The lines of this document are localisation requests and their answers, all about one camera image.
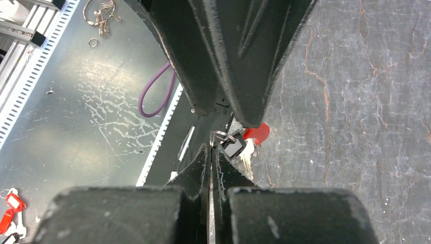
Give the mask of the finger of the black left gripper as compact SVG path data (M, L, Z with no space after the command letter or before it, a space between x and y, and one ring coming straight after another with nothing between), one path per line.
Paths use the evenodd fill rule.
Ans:
M198 115L230 106L210 53L202 1L127 1L150 29Z
M260 125L275 81L315 1L189 1L203 49L209 89L224 93L236 119Z

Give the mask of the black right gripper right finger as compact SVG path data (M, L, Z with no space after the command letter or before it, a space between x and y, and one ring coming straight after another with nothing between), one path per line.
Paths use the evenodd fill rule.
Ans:
M216 243L377 243L367 210L340 188L261 188L212 148Z

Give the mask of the metal key organizer red handle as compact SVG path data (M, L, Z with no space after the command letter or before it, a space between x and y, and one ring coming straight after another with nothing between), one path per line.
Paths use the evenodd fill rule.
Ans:
M239 155L235 156L231 162L247 178L253 180L252 159L257 156L257 150L261 143L268 138L270 128L266 123L262 123L258 128L245 129L239 122L234 120L229 133L235 134L236 132L240 134L246 145L245 149Z

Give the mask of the key with black tag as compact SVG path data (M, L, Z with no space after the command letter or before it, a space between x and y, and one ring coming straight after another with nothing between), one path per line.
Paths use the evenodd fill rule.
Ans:
M247 145L242 133L242 130L236 130L232 134L222 131L213 131L210 135L210 144L212 146L217 143L220 144L226 157L232 160L239 156Z

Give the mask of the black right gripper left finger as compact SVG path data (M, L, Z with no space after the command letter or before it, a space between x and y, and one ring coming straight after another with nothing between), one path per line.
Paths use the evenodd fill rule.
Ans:
M211 150L163 186L74 187L49 203L33 243L208 243Z

